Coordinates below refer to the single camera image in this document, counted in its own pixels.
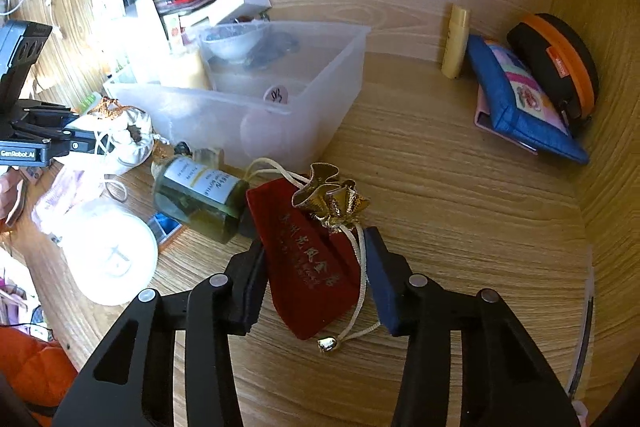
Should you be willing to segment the orange sleeve forearm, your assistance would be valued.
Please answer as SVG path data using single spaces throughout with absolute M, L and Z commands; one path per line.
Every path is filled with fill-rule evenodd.
M 15 327 L 1 327 L 1 374 L 40 426 L 51 426 L 55 410 L 78 375 L 63 347 Z

